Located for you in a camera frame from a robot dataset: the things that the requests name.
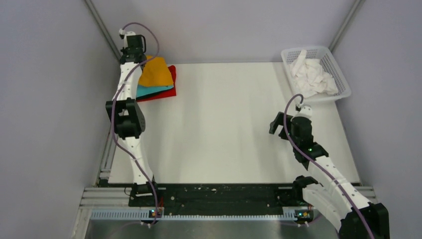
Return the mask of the teal folded t shirt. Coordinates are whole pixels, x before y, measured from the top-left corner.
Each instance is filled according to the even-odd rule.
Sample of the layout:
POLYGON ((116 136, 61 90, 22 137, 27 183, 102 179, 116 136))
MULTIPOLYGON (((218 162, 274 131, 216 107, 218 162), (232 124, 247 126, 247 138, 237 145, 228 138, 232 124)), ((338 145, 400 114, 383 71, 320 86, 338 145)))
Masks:
POLYGON ((166 90, 170 90, 173 89, 173 85, 170 86, 155 86, 155 87, 145 87, 145 86, 141 86, 138 85, 137 86, 137 91, 136 91, 136 98, 142 98, 142 97, 146 97, 149 95, 153 95, 155 93, 160 93, 166 90))

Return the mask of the right aluminium frame post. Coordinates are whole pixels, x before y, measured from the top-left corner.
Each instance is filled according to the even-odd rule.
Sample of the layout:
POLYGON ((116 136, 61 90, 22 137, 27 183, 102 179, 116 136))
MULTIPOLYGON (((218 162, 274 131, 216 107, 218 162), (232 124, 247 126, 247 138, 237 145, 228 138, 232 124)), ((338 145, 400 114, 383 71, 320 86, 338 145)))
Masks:
POLYGON ((359 13, 362 6, 365 4, 366 0, 354 0, 351 8, 349 9, 348 13, 346 14, 344 20, 342 21, 340 28, 336 32, 333 40, 329 45, 329 50, 333 53, 338 45, 340 44, 342 38, 346 34, 346 31, 353 23, 354 19, 356 18, 357 14, 359 13))

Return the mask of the aluminium table side rail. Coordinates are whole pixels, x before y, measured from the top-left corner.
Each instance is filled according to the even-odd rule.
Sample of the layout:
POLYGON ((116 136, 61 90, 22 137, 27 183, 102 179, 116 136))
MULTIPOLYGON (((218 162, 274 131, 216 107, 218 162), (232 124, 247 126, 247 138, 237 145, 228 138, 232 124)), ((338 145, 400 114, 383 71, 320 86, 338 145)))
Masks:
POLYGON ((113 141, 111 130, 108 130, 94 183, 84 189, 79 203, 79 210, 128 206, 129 185, 109 183, 115 152, 116 144, 113 141))

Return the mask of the left aluminium frame post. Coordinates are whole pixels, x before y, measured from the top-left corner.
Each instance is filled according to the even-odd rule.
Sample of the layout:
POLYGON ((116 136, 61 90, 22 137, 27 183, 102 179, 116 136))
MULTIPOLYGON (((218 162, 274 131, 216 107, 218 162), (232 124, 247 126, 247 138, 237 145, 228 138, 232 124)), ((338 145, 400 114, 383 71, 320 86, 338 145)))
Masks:
POLYGON ((108 45, 109 49, 111 50, 114 59, 117 63, 120 63, 121 54, 117 48, 116 43, 113 41, 113 38, 106 27, 99 11, 97 10, 94 2, 92 0, 82 0, 82 2, 85 4, 87 10, 89 11, 90 15, 92 16, 92 19, 97 26, 98 30, 100 31, 103 39, 106 41, 106 44, 108 45))

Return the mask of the aluminium frame post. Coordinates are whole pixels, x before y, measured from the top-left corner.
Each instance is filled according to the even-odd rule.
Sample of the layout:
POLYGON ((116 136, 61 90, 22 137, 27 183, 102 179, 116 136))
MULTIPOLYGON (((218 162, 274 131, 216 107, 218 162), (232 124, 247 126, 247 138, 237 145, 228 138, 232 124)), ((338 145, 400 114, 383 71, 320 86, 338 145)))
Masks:
POLYGON ((333 53, 338 45, 340 44, 342 38, 346 34, 346 31, 353 23, 354 19, 356 18, 357 14, 359 13, 362 6, 365 4, 366 0, 354 0, 351 8, 349 9, 348 13, 346 14, 344 20, 342 21, 340 28, 336 32, 333 40, 329 45, 329 50, 333 53))
POLYGON ((92 0, 82 0, 82 2, 85 4, 87 10, 89 11, 90 15, 92 16, 92 19, 97 26, 98 30, 100 31, 103 39, 106 41, 106 44, 108 45, 109 49, 111 50, 114 59, 117 63, 120 63, 121 54, 117 48, 116 43, 113 41, 113 38, 106 27, 99 11, 97 10, 94 2, 92 0))

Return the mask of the white plastic laundry basket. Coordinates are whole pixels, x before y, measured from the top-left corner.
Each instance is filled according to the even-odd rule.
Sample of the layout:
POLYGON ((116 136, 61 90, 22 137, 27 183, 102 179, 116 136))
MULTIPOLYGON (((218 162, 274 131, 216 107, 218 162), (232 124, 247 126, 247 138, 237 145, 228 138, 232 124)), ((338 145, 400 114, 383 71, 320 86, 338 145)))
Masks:
POLYGON ((351 89, 331 51, 307 46, 281 51, 292 93, 307 103, 333 102, 351 96, 351 89))

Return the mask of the red folded t shirt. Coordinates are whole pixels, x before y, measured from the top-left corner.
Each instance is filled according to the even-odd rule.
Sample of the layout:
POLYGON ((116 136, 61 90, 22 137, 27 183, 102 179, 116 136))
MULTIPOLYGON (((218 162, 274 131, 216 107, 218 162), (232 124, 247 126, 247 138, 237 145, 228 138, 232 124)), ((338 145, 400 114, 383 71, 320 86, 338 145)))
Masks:
POLYGON ((176 92, 176 66, 171 65, 168 67, 171 73, 173 84, 170 86, 157 86, 157 87, 144 87, 141 85, 137 86, 136 100, 138 102, 151 101, 156 99, 168 98, 177 95, 176 92))

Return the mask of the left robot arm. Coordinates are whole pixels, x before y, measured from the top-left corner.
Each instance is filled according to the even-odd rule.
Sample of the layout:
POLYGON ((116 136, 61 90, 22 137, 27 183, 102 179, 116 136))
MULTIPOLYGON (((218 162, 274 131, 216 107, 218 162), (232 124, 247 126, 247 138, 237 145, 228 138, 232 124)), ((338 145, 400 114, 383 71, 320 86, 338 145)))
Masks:
POLYGON ((113 140, 128 155, 132 167, 130 206, 157 207, 160 193, 154 184, 154 175, 141 137, 146 129, 146 120, 136 100, 138 81, 147 61, 144 49, 146 41, 143 35, 133 31, 124 31, 120 37, 123 40, 120 78, 116 93, 105 108, 111 122, 113 140))

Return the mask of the white crumpled t shirt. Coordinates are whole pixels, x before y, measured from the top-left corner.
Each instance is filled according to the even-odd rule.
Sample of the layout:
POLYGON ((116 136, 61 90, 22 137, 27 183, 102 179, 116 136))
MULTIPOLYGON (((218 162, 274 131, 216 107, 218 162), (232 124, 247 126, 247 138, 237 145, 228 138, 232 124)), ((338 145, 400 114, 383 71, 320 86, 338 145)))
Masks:
POLYGON ((337 94, 333 76, 323 69, 319 59, 307 58, 306 55, 307 51, 303 49, 296 60, 288 64, 288 72, 299 93, 305 99, 317 94, 337 94))

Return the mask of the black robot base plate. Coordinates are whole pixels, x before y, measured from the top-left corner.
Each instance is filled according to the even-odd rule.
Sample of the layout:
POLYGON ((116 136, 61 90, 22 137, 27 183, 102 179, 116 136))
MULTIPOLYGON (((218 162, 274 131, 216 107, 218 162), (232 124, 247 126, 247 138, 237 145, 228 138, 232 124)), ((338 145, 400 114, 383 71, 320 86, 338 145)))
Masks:
POLYGON ((162 215, 282 215, 312 220, 314 207, 296 197, 292 184, 155 184, 162 215))

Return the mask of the orange t shirt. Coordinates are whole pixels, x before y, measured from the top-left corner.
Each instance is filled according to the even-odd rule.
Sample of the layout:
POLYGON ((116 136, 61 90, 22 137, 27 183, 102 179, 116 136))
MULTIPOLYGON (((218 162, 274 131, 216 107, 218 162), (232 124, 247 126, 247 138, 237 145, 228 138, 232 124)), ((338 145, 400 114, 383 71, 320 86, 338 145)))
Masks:
POLYGON ((142 71, 138 84, 143 87, 172 86, 173 78, 163 57, 147 55, 149 60, 142 71))

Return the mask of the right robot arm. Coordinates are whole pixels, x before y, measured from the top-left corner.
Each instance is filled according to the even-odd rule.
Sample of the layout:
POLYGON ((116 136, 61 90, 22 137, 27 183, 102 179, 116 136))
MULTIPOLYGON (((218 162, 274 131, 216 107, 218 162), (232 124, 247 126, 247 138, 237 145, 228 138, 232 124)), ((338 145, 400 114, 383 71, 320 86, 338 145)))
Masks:
POLYGON ((274 134, 279 126, 279 137, 291 144, 295 159, 309 173, 293 182, 293 201, 315 206, 340 239, 390 238, 387 208, 373 203, 341 174, 329 153, 314 140, 311 120, 301 114, 279 112, 270 123, 269 133, 274 134))

